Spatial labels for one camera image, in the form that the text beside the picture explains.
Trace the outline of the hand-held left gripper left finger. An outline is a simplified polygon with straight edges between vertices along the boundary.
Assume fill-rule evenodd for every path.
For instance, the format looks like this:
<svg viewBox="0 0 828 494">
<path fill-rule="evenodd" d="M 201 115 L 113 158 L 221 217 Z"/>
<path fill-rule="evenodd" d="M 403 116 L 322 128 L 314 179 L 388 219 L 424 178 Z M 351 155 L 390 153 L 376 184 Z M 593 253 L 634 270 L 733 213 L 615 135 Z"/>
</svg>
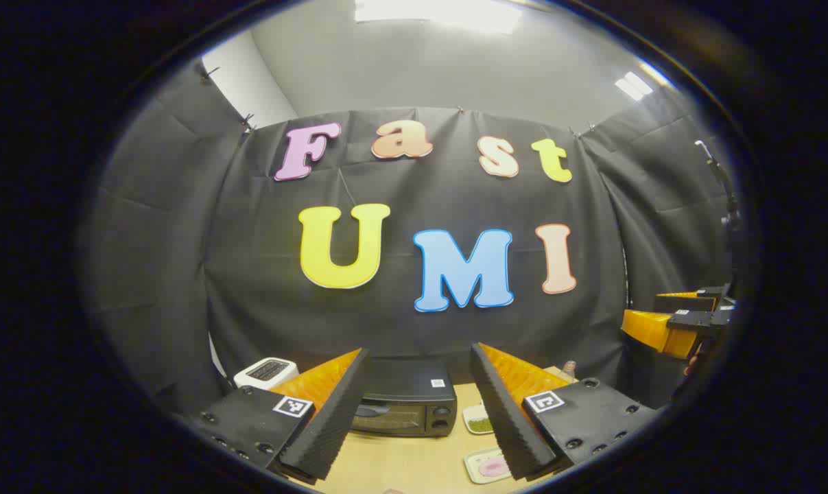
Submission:
<svg viewBox="0 0 828 494">
<path fill-rule="evenodd" d="M 367 363 L 359 348 L 270 390 L 240 385 L 192 414 L 191 425 L 258 470 L 325 480 L 364 396 Z"/>
</svg>

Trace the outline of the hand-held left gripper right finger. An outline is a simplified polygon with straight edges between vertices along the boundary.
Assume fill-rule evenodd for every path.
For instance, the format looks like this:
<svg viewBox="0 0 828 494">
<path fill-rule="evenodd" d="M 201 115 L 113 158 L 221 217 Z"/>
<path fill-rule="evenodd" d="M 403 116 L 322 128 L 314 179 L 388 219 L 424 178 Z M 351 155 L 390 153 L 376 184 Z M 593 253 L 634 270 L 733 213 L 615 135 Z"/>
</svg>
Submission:
<svg viewBox="0 0 828 494">
<path fill-rule="evenodd" d="M 593 462 L 658 417 L 655 409 L 596 378 L 570 382 L 483 343 L 471 375 L 514 479 L 536 480 Z"/>
</svg>

